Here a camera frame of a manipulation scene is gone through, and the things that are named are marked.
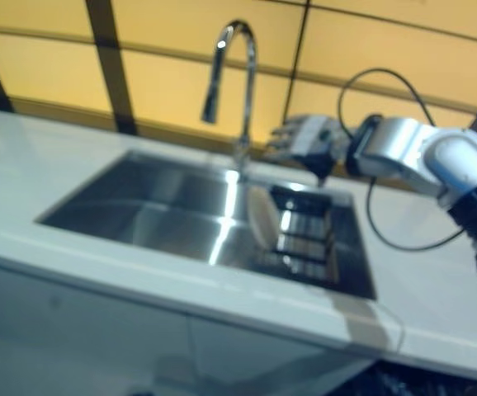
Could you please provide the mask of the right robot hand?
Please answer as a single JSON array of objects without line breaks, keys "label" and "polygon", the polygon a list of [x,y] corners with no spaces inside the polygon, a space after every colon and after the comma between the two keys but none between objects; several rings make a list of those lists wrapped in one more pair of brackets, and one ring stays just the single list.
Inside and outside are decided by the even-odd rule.
[{"label": "right robot hand", "polygon": [[319,158],[328,163],[340,163],[355,128],[326,115],[297,115],[275,128],[266,143],[264,157],[273,161]]}]

